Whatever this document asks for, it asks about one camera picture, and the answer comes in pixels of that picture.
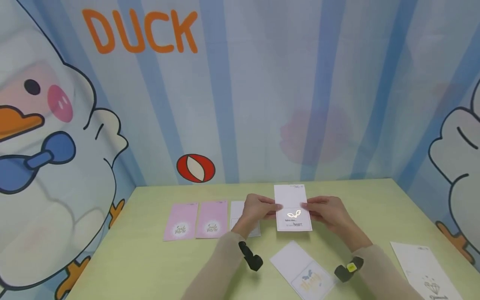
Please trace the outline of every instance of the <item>blue bow tie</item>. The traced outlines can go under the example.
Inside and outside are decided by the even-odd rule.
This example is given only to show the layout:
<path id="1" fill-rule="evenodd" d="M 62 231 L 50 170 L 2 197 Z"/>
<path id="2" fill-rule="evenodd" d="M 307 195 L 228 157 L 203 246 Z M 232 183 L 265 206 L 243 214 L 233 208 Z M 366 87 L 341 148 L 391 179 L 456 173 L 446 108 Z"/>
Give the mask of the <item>blue bow tie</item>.
<path id="1" fill-rule="evenodd" d="M 0 156 L 0 192 L 16 194 L 26 189 L 38 170 L 47 164 L 63 165 L 75 157 L 75 143 L 68 133 L 57 131 L 47 136 L 35 155 Z"/>

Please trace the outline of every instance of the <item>light green table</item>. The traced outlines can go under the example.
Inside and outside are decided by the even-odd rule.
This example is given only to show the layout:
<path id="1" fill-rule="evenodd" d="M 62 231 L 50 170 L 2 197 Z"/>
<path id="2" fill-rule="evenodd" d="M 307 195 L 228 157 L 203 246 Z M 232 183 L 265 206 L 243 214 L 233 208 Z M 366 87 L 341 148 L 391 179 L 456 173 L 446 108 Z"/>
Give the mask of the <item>light green table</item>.
<path id="1" fill-rule="evenodd" d="M 480 274 L 391 179 L 305 182 L 308 197 L 336 195 L 374 243 L 401 272 L 390 241 L 431 247 L 464 300 L 479 299 Z M 68 300 L 180 299 L 212 253 L 216 240 L 163 242 L 173 203 L 244 200 L 247 193 L 273 197 L 272 183 L 139 187 L 100 244 Z M 315 223 L 313 232 L 277 232 L 260 223 L 261 237 L 248 245 L 264 265 L 258 273 L 242 263 L 227 299 L 300 299 L 269 259 L 295 240 L 331 275 L 350 257 L 341 241 Z M 358 276 L 338 284 L 326 299 L 373 299 Z"/>

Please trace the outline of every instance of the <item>orange text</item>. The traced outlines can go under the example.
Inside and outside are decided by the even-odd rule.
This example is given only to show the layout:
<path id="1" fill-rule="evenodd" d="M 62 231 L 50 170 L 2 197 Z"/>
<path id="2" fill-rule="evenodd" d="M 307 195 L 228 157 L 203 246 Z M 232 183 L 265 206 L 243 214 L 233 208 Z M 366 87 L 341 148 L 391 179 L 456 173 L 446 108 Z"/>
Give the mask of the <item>orange text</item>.
<path id="1" fill-rule="evenodd" d="M 85 23 L 87 24 L 88 30 L 90 31 L 90 35 L 92 36 L 93 42 L 95 43 L 98 52 L 102 54 L 112 52 L 113 49 L 115 49 L 115 36 L 113 35 L 113 28 L 108 19 L 100 12 L 91 9 L 82 10 L 82 14 L 84 16 Z M 137 13 L 133 9 L 130 9 L 130 22 L 132 23 L 136 37 L 136 41 L 134 43 L 128 40 L 125 26 L 120 13 L 118 11 L 112 11 L 112 15 L 115 22 L 115 27 L 117 28 L 120 35 L 120 40 L 125 49 L 131 53 L 143 52 L 146 47 L 145 40 L 147 41 L 150 48 L 152 48 L 158 53 L 173 52 L 175 46 L 172 44 L 161 44 L 159 43 L 159 41 L 155 41 L 152 31 L 152 25 L 154 21 L 170 22 L 170 17 L 173 33 L 175 35 L 175 44 L 177 45 L 178 52 L 183 53 L 184 51 L 182 40 L 183 35 L 185 35 L 187 39 L 190 51 L 193 53 L 198 52 L 197 45 L 195 44 L 195 39 L 193 38 L 192 32 L 190 30 L 190 27 L 193 25 L 198 16 L 197 12 L 195 11 L 189 13 L 189 15 L 182 22 L 179 21 L 179 16 L 175 10 L 172 10 L 170 12 L 170 16 L 164 12 L 147 13 L 144 18 L 144 38 Z M 100 22 L 102 28 L 99 28 L 98 26 L 95 27 L 93 23 L 94 19 Z M 107 36 L 106 42 L 102 42 L 100 40 L 97 29 L 103 30 L 105 32 Z"/>

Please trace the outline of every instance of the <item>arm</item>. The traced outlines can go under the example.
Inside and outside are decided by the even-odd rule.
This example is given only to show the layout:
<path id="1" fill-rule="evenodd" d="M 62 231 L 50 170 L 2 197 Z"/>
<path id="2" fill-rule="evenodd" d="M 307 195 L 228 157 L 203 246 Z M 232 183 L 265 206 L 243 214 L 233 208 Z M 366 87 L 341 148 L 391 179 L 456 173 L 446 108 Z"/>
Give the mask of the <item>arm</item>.
<path id="1" fill-rule="evenodd" d="M 353 256 L 363 259 L 358 271 L 363 282 L 378 300 L 422 300 L 423 297 L 403 278 L 392 261 L 373 245 L 355 224 L 338 197 L 315 197 L 302 204 L 313 220 L 326 224 L 350 249 Z"/>
<path id="2" fill-rule="evenodd" d="M 339 237 L 363 259 L 358 271 L 363 282 L 379 300 L 422 300 L 423 297 L 397 271 L 390 258 L 355 224 L 342 230 Z"/>
<path id="3" fill-rule="evenodd" d="M 275 218 L 275 212 L 280 208 L 281 206 L 275 204 L 273 199 L 248 194 L 240 219 L 231 232 L 227 232 L 218 240 L 212 256 L 190 283 L 181 299 L 223 299 L 243 259 L 239 242 L 247 239 L 260 219 Z"/>
<path id="4" fill-rule="evenodd" d="M 239 248 L 242 240 L 245 241 L 235 232 L 223 235 L 208 262 L 185 291 L 182 300 L 223 299 L 228 284 L 243 259 Z"/>

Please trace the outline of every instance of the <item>pink card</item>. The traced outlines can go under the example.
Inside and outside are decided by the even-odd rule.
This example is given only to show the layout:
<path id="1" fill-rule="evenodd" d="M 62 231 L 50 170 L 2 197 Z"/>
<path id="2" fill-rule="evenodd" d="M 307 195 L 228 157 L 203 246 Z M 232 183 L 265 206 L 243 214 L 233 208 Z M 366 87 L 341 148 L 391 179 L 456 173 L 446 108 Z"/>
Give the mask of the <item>pink card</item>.
<path id="1" fill-rule="evenodd" d="M 189 240 L 195 237 L 198 203 L 174 204 L 163 240 Z"/>
<path id="2" fill-rule="evenodd" d="M 227 226 L 227 201 L 203 202 L 198 216 L 197 233 L 198 239 L 216 239 L 228 231 Z"/>

